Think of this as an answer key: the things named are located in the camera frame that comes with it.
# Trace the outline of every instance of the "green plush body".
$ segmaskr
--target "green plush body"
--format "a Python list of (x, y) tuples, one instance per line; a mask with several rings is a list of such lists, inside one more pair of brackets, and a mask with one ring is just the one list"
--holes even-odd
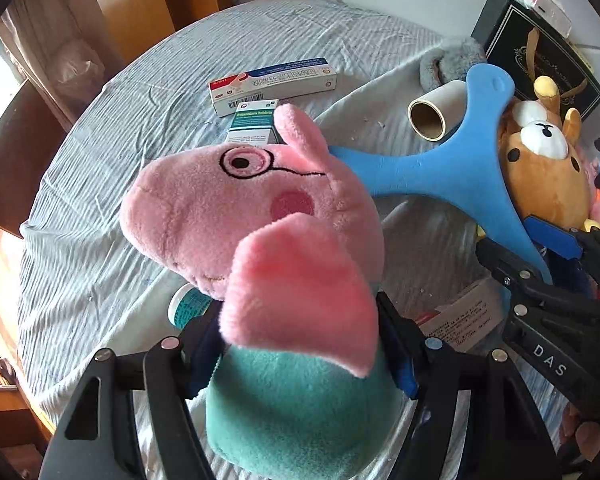
[(206, 398), (212, 449), (274, 480), (350, 478), (378, 454), (402, 405), (379, 348), (358, 379), (320, 358), (231, 347)]

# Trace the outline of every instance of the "pink cheek circle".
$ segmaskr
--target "pink cheek circle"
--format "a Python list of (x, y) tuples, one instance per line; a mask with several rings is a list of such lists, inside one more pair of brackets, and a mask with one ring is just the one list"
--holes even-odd
[(271, 157), (264, 150), (251, 146), (233, 148), (224, 154), (222, 167), (233, 176), (255, 176), (269, 167)]
[(271, 202), (270, 213), (274, 222), (293, 213), (313, 215), (314, 199), (304, 191), (283, 191)]

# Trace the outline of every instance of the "blue y-shaped tool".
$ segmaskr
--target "blue y-shaped tool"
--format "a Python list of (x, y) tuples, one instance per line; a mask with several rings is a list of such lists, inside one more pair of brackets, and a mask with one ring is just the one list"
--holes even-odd
[(444, 144), (425, 153), (382, 156), (331, 146), (371, 196), (419, 194), (444, 200), (471, 216), (486, 235), (551, 275), (511, 203), (502, 179), (497, 126), (513, 96), (514, 83), (503, 69), (473, 66), (466, 77), (467, 111), (461, 126)]

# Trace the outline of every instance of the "pig plush head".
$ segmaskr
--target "pig plush head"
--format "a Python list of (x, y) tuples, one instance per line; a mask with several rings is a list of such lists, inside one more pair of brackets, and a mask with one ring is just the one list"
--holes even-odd
[(286, 144), (221, 144), (145, 167), (120, 223), (139, 251), (224, 300), (222, 336), (371, 370), (384, 244), (378, 213), (317, 125), (292, 105), (274, 124)]

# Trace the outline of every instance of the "barcode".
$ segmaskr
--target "barcode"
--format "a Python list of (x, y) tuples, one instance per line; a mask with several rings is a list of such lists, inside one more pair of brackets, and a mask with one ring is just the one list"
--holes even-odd
[(246, 102), (246, 101), (260, 101), (264, 99), (264, 95), (262, 92), (254, 95), (250, 95), (248, 97), (243, 97), (242, 99), (236, 99), (235, 101), (229, 101), (229, 108), (235, 108), (238, 104)]

